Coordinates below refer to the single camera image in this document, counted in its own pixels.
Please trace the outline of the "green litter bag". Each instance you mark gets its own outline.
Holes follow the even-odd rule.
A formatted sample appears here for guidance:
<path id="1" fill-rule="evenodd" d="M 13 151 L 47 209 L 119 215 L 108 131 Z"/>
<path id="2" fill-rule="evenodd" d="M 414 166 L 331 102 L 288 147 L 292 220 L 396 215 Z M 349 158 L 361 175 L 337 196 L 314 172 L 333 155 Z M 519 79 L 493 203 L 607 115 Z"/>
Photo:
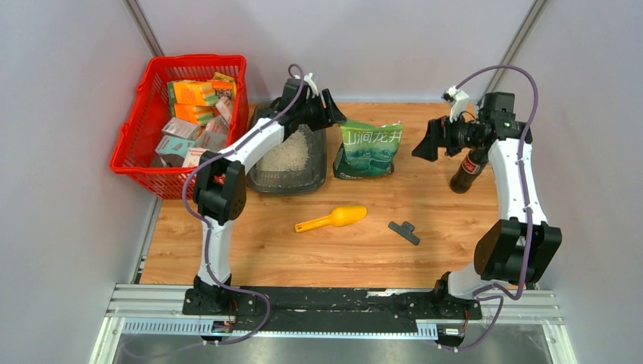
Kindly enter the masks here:
<path id="1" fill-rule="evenodd" d="M 403 137 L 401 123 L 376 127 L 348 120 L 340 125 L 340 134 L 342 143 L 332 165 L 336 178 L 372 179 L 394 172 L 394 157 Z"/>

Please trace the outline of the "black bag clip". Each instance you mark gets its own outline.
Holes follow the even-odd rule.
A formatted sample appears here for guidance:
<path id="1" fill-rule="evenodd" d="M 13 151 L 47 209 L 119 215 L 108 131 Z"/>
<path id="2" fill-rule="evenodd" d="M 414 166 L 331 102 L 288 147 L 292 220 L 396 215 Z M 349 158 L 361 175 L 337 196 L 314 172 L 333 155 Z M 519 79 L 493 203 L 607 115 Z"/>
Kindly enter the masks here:
<path id="1" fill-rule="evenodd" d="M 391 221 L 388 224 L 388 227 L 399 234 L 401 237 L 412 243 L 414 246 L 418 246 L 420 243 L 420 238 L 414 234 L 415 226 L 408 221 L 404 221 L 402 224 L 398 224 L 394 221 Z"/>

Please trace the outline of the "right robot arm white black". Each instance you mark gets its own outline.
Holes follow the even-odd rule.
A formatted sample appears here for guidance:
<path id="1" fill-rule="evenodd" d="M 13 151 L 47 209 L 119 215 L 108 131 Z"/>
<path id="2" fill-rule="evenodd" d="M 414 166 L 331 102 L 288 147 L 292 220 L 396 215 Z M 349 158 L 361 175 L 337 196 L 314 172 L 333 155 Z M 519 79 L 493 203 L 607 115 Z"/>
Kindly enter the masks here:
<path id="1" fill-rule="evenodd" d="M 483 163 L 490 164 L 498 198 L 498 220 L 478 241 L 472 263 L 437 280 L 430 307 L 441 319 L 462 318 L 491 288 L 524 288 L 540 281 L 562 243 L 560 228 L 551 225 L 538 201 L 532 172 L 532 134 L 516 120 L 512 93 L 488 93 L 477 117 L 466 121 L 469 96 L 452 86 L 443 94 L 448 115 L 430 120 L 425 137 L 412 156 L 430 162 L 443 148 L 447 156 L 463 149 L 454 178 L 471 184 Z"/>

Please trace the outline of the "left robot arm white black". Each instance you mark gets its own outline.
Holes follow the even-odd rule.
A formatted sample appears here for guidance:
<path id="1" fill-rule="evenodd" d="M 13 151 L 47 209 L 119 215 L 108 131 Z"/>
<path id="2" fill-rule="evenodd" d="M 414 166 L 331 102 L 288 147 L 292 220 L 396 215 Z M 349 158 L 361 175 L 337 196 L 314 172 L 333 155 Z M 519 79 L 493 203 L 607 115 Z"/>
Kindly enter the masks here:
<path id="1" fill-rule="evenodd" d="M 346 122 L 328 89 L 290 78 L 281 96 L 258 108 L 254 125 L 231 146 L 206 152 L 195 169 L 193 201 L 203 227 L 202 261 L 187 290 L 183 313 L 220 315 L 231 307 L 231 239 L 246 205 L 246 176 L 271 149 L 300 126 L 317 131 Z"/>

